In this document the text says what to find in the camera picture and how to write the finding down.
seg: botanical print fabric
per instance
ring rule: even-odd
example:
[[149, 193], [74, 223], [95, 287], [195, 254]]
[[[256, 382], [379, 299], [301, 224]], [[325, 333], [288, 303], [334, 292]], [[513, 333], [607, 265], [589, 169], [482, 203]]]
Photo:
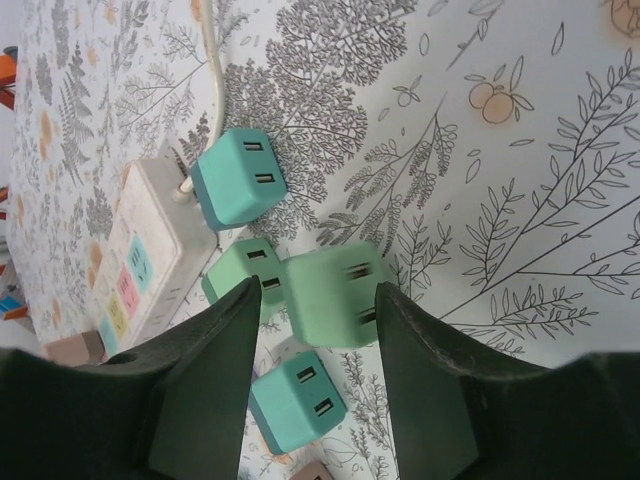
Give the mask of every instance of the botanical print fabric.
[[[637, 349], [640, 4], [214, 0], [226, 127], [265, 130], [289, 194], [248, 228], [282, 257], [359, 239], [478, 341], [555, 366]], [[42, 341], [90, 328], [131, 160], [186, 171], [215, 117], [199, 0], [25, 3], [9, 240]], [[194, 286], [175, 321], [205, 306]], [[304, 347], [261, 328], [265, 373]], [[349, 405], [274, 457], [250, 414], [240, 477], [396, 478], [377, 345], [319, 349]]]

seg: power strip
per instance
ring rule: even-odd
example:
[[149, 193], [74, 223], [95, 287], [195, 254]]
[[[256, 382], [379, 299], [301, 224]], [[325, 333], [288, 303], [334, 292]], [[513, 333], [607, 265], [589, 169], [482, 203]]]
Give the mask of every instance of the power strip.
[[162, 333], [218, 246], [195, 197], [172, 199], [183, 180], [170, 158], [131, 165], [89, 301], [108, 356]]

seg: patterned tablecloth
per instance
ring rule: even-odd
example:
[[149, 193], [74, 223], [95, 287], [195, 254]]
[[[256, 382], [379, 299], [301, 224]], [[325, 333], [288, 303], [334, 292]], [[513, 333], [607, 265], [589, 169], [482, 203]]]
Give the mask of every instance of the patterned tablecloth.
[[[42, 341], [84, 326], [127, 162], [190, 165], [215, 115], [198, 0], [28, 0], [9, 240]], [[270, 135], [281, 256], [366, 239], [423, 308], [557, 365], [638, 349], [640, 8], [631, 0], [215, 0], [227, 127]], [[175, 321], [205, 306], [194, 286]], [[260, 373], [304, 348], [261, 327]], [[395, 478], [377, 345], [319, 349], [350, 413], [242, 478]]]

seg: white cable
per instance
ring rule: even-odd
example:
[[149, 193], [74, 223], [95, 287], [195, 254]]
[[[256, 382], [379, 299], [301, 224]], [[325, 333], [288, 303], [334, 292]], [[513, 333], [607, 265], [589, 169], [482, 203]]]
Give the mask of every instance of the white cable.
[[[220, 135], [224, 126], [224, 73], [220, 64], [220, 55], [216, 45], [215, 31], [213, 29], [213, 1], [200, 0], [200, 9], [202, 11], [202, 36], [204, 37], [204, 47], [207, 52], [209, 66], [213, 73], [213, 79], [216, 87], [216, 119], [213, 123], [213, 133], [209, 137], [207, 148], [211, 147]], [[179, 203], [186, 203], [193, 192], [193, 180], [191, 177], [182, 182], [182, 184], [173, 192], [173, 199]]]

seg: usb port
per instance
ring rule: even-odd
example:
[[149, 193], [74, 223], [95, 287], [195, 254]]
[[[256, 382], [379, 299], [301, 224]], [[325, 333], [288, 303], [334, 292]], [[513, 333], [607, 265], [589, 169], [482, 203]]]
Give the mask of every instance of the usb port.
[[259, 152], [264, 150], [260, 142], [242, 142], [244, 143], [244, 149], [252, 152]]
[[300, 380], [300, 383], [304, 383], [310, 378], [313, 378], [315, 376], [316, 376], [316, 371], [313, 369], [313, 367], [309, 367], [309, 368], [305, 368], [303, 371], [298, 373], [298, 380]]
[[258, 183], [274, 183], [276, 179], [270, 173], [258, 173], [256, 174], [256, 181]]
[[313, 407], [313, 409], [316, 411], [316, 414], [321, 417], [322, 415], [324, 415], [325, 413], [327, 413], [329, 410], [331, 410], [333, 408], [333, 402], [331, 401], [331, 399], [329, 398], [325, 398], [323, 401], [321, 401], [318, 405], [316, 405], [315, 407]]
[[358, 319], [360, 320], [360, 324], [364, 325], [369, 322], [373, 322], [376, 319], [376, 309], [372, 307], [368, 310], [363, 310], [358, 314]]
[[255, 252], [247, 253], [247, 257], [249, 257], [249, 260], [262, 260], [267, 258], [267, 254], [264, 250], [256, 250]]
[[270, 288], [276, 288], [280, 286], [280, 280], [278, 277], [272, 278], [271, 280], [265, 280], [262, 282], [262, 288], [265, 290], [269, 290]]
[[361, 263], [359, 265], [347, 268], [347, 276], [349, 277], [349, 280], [366, 277], [367, 275], [371, 275], [371, 270], [369, 270], [368, 263]]

